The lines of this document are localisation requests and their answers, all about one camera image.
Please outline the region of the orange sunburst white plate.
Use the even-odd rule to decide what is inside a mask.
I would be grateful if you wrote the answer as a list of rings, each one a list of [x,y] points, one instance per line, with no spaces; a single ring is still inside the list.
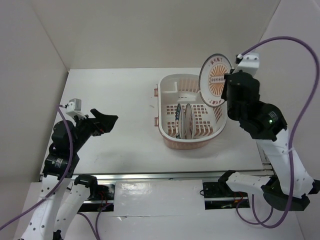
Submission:
[[[198,79],[198,89],[203,102],[209,107],[215,108],[225,102],[222,99],[224,76],[230,72],[231,68],[229,59],[221,53],[211,55],[203,63]]]

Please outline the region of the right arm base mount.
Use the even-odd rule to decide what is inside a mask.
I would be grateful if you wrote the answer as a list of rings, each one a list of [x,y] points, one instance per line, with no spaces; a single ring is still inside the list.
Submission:
[[[250,208],[248,194],[234,192],[219,182],[203,182],[199,194],[204,197],[205,210]]]

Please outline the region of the red character white plate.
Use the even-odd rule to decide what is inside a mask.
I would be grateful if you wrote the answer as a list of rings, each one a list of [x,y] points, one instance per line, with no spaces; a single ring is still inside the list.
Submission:
[[[190,103],[185,107],[185,138],[192,140],[194,138],[194,111]]]

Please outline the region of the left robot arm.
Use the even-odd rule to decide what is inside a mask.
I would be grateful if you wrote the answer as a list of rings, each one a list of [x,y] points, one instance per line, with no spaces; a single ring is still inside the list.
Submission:
[[[83,202],[97,197],[99,187],[95,176],[82,174],[72,180],[80,160],[78,151],[90,137],[109,133],[118,116],[103,114],[95,108],[90,112],[92,117],[68,110],[73,121],[63,116],[54,125],[38,202],[27,210],[33,214],[22,240],[63,240]]]

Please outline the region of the green rimmed white plate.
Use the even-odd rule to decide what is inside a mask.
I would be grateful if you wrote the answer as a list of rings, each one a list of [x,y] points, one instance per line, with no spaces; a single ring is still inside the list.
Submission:
[[[185,112],[180,103],[177,104],[175,113],[176,138],[183,139],[185,137]]]

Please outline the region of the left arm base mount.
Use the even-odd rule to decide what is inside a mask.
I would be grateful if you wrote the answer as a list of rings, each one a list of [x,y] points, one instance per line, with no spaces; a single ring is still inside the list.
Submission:
[[[98,185],[79,208],[80,213],[113,212],[114,211],[115,184]]]

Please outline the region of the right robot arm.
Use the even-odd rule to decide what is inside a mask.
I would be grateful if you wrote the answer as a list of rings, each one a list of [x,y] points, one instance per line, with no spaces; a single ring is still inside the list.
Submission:
[[[293,186],[289,210],[304,211],[309,194],[318,193],[318,181],[304,168],[297,152],[289,146],[289,129],[278,107],[260,101],[260,82],[249,73],[226,73],[221,98],[227,103],[227,115],[254,139],[272,165],[275,175],[253,176],[228,170],[219,178],[223,196],[233,192],[262,195],[273,208],[284,211]]]

